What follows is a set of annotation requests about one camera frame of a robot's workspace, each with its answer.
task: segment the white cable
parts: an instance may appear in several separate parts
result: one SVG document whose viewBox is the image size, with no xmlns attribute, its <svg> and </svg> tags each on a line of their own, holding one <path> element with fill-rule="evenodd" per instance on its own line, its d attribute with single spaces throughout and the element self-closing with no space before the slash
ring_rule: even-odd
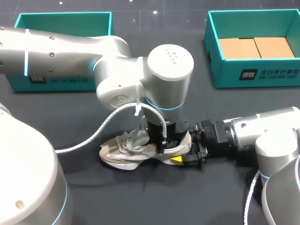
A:
<svg viewBox="0 0 300 225">
<path fill-rule="evenodd" d="M 259 177 L 259 174 L 260 174 L 260 171 L 258 170 L 256 172 L 256 174 L 252 180 L 251 186 L 250 186 L 250 190 L 248 193 L 248 197 L 247 197 L 246 204 L 245 204 L 245 210 L 244 210 L 244 225 L 248 225 L 248 211 L 249 211 L 250 201 L 251 201 L 254 187 L 257 182 L 257 178 Z"/>
<path fill-rule="evenodd" d="M 235 120 L 235 119 L 239 119 L 241 117 L 236 117 L 236 118 L 232 118 L 232 119 L 227 119 L 227 120 L 223 120 L 224 123 L 231 123 L 231 121 Z"/>
<path fill-rule="evenodd" d="M 121 106 L 120 108 L 117 108 L 115 111 L 113 111 L 107 118 L 106 120 L 102 123 L 102 125 L 99 127 L 99 129 L 89 138 L 87 139 L 86 141 L 78 144 L 78 145 L 75 145 L 74 147 L 71 147 L 71 148 L 67 148 L 67 149 L 61 149 L 61 150 L 55 150 L 55 152 L 57 154 L 61 154 L 61 153 L 67 153 L 67 152 L 70 152 L 70 151 L 73 151 L 73 150 L 76 150 L 78 148 L 81 148 L 82 146 L 90 143 L 91 141 L 93 141 L 99 134 L 100 132 L 104 129 L 104 127 L 108 124 L 108 122 L 117 114 L 119 113 L 120 111 L 122 111 L 123 109 L 126 109 L 126 108 L 129 108 L 129 107 L 136 107 L 136 103 L 129 103 L 129 104 L 126 104 L 126 105 L 123 105 Z M 148 110 L 150 110 L 151 112 L 153 112 L 154 114 L 157 115 L 157 117 L 160 119 L 161 121 L 161 124 L 163 126 L 163 137 L 166 139 L 167 138 L 167 125 L 165 123 L 165 120 L 163 118 L 163 116 L 153 107 L 149 106 L 149 105 L 146 105 L 144 103 L 140 103 L 140 106 L 142 108 L 146 108 Z"/>
</svg>

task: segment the dark floor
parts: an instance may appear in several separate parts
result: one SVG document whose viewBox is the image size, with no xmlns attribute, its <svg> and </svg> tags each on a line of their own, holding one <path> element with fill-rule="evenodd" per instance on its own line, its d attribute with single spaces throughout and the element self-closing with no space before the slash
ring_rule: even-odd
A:
<svg viewBox="0 0 300 225">
<path fill-rule="evenodd" d="M 153 30 L 204 29 L 212 9 L 298 8 L 300 0 L 0 0 L 0 24 L 19 13 L 113 11 L 117 35 Z"/>
</svg>

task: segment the brown cardboard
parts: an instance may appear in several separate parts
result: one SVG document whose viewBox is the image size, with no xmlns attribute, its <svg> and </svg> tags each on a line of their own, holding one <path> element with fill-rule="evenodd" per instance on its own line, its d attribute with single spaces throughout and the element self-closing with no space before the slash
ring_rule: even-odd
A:
<svg viewBox="0 0 300 225">
<path fill-rule="evenodd" d="M 262 58 L 295 58 L 285 37 L 255 37 Z"/>
<path fill-rule="evenodd" d="M 253 38 L 219 39 L 225 59 L 260 59 Z"/>
</svg>

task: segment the teal box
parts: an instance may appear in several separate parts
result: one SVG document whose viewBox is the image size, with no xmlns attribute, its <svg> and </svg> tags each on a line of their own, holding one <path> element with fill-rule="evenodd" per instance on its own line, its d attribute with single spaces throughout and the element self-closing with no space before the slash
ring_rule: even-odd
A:
<svg viewBox="0 0 300 225">
<path fill-rule="evenodd" d="M 113 35 L 111 12 L 22 13 L 15 27 L 81 37 Z M 94 79 L 86 77 L 60 79 L 7 76 L 7 79 L 14 91 L 90 91 L 96 89 Z"/>
<path fill-rule="evenodd" d="M 257 37 L 285 37 L 295 58 L 224 58 L 219 39 Z M 216 88 L 300 86 L 297 9 L 209 11 L 204 43 Z"/>
</svg>

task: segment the box logo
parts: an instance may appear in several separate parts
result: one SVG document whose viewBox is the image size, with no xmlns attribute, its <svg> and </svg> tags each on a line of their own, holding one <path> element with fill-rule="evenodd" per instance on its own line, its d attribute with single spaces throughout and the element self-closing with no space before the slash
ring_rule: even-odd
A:
<svg viewBox="0 0 300 225">
<path fill-rule="evenodd" d="M 46 84 L 47 81 L 44 77 L 36 77 L 36 76 L 29 76 L 30 83 L 32 84 Z"/>
<path fill-rule="evenodd" d="M 240 81 L 252 81 L 257 74 L 257 69 L 244 69 L 240 74 Z"/>
</svg>

